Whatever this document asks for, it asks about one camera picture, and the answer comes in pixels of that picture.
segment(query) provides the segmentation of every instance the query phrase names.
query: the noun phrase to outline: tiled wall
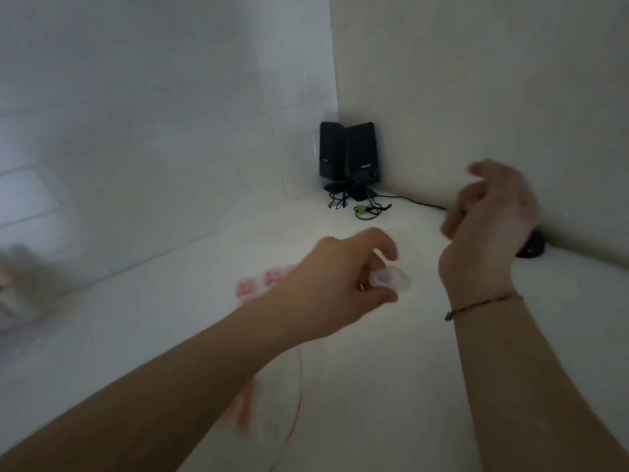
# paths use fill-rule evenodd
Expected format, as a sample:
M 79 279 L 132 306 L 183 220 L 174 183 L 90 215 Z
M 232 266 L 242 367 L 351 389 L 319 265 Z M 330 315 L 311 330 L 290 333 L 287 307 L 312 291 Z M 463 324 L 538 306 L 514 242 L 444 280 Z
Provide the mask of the tiled wall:
M 37 295 L 321 187 L 328 0 L 0 0 L 0 249 Z

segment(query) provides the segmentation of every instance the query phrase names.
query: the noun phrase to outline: forearm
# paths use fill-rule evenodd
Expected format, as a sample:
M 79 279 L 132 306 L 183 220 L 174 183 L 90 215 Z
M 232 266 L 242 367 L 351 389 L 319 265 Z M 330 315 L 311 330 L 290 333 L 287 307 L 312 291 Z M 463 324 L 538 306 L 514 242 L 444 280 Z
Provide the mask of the forearm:
M 455 330 L 485 470 L 628 469 L 523 301 L 467 311 Z
M 257 300 L 132 371 L 0 458 L 12 471 L 175 471 L 290 344 Z

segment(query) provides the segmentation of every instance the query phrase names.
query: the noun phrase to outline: beige wall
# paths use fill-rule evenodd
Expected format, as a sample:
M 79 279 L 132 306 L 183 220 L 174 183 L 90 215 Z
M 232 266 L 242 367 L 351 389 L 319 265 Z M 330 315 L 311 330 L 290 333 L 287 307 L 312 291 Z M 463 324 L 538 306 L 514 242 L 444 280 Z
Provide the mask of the beige wall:
M 549 236 L 629 266 L 629 0 L 330 0 L 341 121 L 382 186 L 450 203 L 493 157 Z

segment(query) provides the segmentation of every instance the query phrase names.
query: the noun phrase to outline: fingernail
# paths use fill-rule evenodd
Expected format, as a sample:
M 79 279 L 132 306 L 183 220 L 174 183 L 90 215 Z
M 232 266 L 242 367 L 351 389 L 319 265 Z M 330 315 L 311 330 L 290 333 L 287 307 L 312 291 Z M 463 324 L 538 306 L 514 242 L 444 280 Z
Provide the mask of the fingernail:
M 388 268 L 383 268 L 382 270 L 377 270 L 375 272 L 373 272 L 373 275 L 380 281 L 384 281 L 385 283 L 388 283 L 389 281 L 391 281 L 391 273 L 389 272 Z

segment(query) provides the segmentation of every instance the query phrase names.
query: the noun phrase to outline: person's left hand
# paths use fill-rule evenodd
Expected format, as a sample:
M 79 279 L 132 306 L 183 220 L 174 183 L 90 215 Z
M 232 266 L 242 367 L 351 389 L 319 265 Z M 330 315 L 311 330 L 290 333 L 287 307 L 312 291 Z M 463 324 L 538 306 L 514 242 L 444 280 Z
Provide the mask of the person's left hand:
M 369 273 L 386 267 L 375 248 L 397 260 L 395 242 L 379 228 L 344 240 L 326 237 L 265 296 L 278 312 L 276 321 L 285 322 L 292 342 L 328 336 L 382 304 L 397 301 L 395 291 L 369 285 Z

